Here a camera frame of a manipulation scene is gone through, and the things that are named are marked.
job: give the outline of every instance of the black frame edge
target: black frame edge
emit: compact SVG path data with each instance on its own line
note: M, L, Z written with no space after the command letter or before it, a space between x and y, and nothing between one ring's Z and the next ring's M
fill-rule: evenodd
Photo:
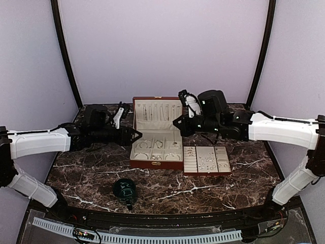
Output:
M69 83L70 83L70 86L72 89L73 96L75 97L77 106L80 109L80 108L82 108L83 104L82 104L81 97L80 97L80 94L78 91L75 77L73 75L73 71L72 71L72 67L71 67L71 63L70 63L70 59L69 59L69 55L68 55L68 50L67 50L67 46L66 46L66 41L64 39L58 1L51 0L51 6L52 6L52 13L53 13L53 19L54 19L54 24L55 24L55 29L56 29L57 40L59 42L64 67L66 68L66 72L67 72Z
M274 13L275 13L275 5L276 5L276 0L269 1L269 9L268 9L268 15L267 15L266 24L265 24L265 30L264 30L263 40L262 40L261 51L259 53L253 82L250 87L249 95L248 95L248 98L246 101L245 108L247 108L247 109L250 109L250 107L253 103L253 100L254 100L254 97L256 94L256 90L258 87L258 83L261 78L265 57L266 57L266 54L268 51L271 31L272 31L272 24L273 24L273 18L274 18Z

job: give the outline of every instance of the wire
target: wire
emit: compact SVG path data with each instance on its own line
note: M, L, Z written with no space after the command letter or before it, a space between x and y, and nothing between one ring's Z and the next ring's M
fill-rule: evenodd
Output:
M280 118L280 117L273 117L270 116L269 114L263 112L263 111L258 111L257 113L260 113L262 115L264 115L265 117L269 118L269 119L274 119L274 120L278 120L278 121L288 121L288 122L296 122L296 123L303 123L303 124L310 124L309 121L305 121L305 120L298 120L298 119L292 119L292 118ZM313 125L323 125L323 122L312 122Z
M204 138L204 139L207 139L212 145L215 145L217 144L218 142L218 137L219 137L219 133L217 133L216 137L215 137L215 141L213 142L210 138L208 138L206 135L208 133L201 133L200 135Z
M311 182L311 185L312 185L312 186L316 185L316 184L319 182L320 178L321 178L321 177L318 177L318 179L317 179L315 182L312 181L312 182Z
M282 220L283 220L283 214L282 214L282 212L281 211L279 211L279 214L281 215L281 220L280 220L280 223L282 222Z
M13 136L13 135L25 135L25 134L38 134L38 133L47 133L47 132L52 132L52 131L56 131L60 128L62 128L63 126L67 126L67 125L74 125L75 123L63 123L61 125L58 125L57 127L50 129L50 130L42 130L42 131L23 131L23 132L17 132L17 133L7 133L8 136Z
M255 239L255 238L256 238L256 239L260 239L260 238L268 238L268 237L272 237L272 236L275 236L275 235L279 234L279 233L284 229L284 227L286 226L286 224L288 223L288 220L289 220L288 204L289 204L289 202L286 204L286 215L287 215L286 220L285 220L285 222L283 223L282 227L281 227L281 228L280 228L276 233L274 233L274 234L272 234L272 235L261 236L261 235L267 233L267 232L264 230L262 233L260 233L260 234L258 234L258 235L255 235L255 236L243 236L243 239Z
M258 239L268 238L268 237L272 237L272 236L275 236L275 235L279 234L284 229L286 224L288 223L288 220L289 220L289 209L288 209L288 203L287 203L286 204L286 220L285 220L284 224L282 225L282 228L280 228L279 231L277 231L276 233L274 233L272 235L258 236L257 238Z
M83 224L74 223L74 222L70 222L70 221L64 220L64 219L60 218L58 215L56 215L54 212L52 212L52 211L50 211L50 210L48 210L48 211L49 211L51 214L53 214L55 217L57 217L58 219L60 219L61 221L63 221L64 223L67 223L67 224L71 224L71 225L73 225L74 228L76 228L75 225L79 225L79 226L81 226L81 227L84 227L84 228L90 229L91 231L95 232L95 233L97 234L97 236L98 236L98 239L100 240L99 244L102 244L102 238L101 238L101 235L100 235L100 234L99 234L95 229L93 229L93 227L90 227L90 226L86 226L86 225L83 225Z

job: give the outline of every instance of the red jewelry box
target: red jewelry box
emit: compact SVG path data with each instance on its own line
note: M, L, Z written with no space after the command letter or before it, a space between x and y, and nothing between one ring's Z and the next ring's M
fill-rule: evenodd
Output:
M179 98L134 97L134 128L143 133L132 145L130 165L183 170L183 143L173 120L182 115Z

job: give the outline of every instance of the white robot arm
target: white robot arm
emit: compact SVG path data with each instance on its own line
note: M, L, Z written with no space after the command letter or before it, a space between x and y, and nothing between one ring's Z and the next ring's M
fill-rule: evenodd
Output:
M179 93L182 104L186 90ZM289 143L308 149L308 155L283 182L269 192L265 213L278 211L291 197L312 181L325 176L325 116L317 119L291 119L264 112L230 112L221 91L209 90L195 99L202 113L182 115L173 121L182 136L194 133L221 134L223 138L241 141L263 140Z
M33 154L77 151L96 142L131 145L142 134L120 125L128 112L125 104L120 104L113 115L105 106L90 105L77 124L65 123L51 130L23 132L0 127L0 187L13 188L58 213L59 208L67 204L60 192L24 172L13 160Z

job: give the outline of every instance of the dark marble surface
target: dark marble surface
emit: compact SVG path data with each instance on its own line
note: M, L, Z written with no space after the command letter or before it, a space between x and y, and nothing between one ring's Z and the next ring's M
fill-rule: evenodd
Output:
M243 109L242 105L230 105ZM110 111L116 106L108 105ZM76 120L83 116L83 111ZM130 112L123 124L132 126ZM183 144L210 146L200 135L183 138ZM261 205L268 190L280 182L262 142L219 139L230 159L230 176L184 176L180 170L131 169L131 147L97 144L77 152L60 153L47 184L58 188L70 206L134 214L198 214ZM119 178L137 184L138 200L128 211L112 193Z

